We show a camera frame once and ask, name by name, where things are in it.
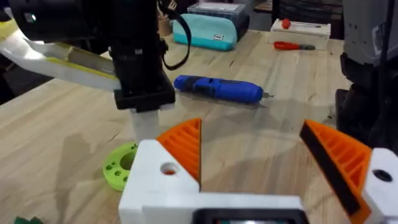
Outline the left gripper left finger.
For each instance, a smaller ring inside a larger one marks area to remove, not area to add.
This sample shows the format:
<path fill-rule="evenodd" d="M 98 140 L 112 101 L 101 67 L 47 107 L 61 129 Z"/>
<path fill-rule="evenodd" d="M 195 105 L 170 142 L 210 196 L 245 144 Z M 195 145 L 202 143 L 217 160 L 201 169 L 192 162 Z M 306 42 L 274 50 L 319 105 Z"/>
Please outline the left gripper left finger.
<path fill-rule="evenodd" d="M 182 203 L 200 191 L 201 118 L 139 143 L 119 203 L 121 223 L 191 223 Z"/>

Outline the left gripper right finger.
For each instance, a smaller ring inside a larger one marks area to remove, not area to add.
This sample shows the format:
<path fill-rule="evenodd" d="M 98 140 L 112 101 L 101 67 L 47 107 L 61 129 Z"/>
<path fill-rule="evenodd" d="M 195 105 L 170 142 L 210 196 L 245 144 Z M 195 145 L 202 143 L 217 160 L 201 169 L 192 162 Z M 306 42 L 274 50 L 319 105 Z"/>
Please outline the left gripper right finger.
<path fill-rule="evenodd" d="M 306 119 L 300 138 L 350 223 L 397 223 L 397 154 Z"/>

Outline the bare white finger of the right gripper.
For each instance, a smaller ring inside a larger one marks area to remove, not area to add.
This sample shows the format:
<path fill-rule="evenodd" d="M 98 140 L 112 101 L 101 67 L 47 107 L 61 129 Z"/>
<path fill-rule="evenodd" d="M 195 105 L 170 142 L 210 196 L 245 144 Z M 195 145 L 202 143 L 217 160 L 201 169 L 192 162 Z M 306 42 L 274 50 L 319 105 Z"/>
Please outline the bare white finger of the right gripper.
<path fill-rule="evenodd" d="M 132 129 L 138 144 L 145 139 L 156 139 L 159 131 L 159 111 L 137 112 L 129 110 L 131 114 Z"/>

